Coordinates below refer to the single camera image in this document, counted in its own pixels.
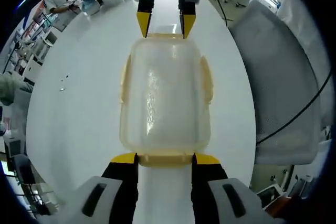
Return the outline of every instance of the plastic container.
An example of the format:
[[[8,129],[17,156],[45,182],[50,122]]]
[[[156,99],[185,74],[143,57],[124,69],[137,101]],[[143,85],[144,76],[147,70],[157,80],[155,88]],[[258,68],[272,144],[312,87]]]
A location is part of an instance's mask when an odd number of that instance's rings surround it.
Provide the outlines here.
[[[123,70],[120,140],[138,154],[190,154],[209,142],[208,64],[191,41],[172,36],[138,40]]]

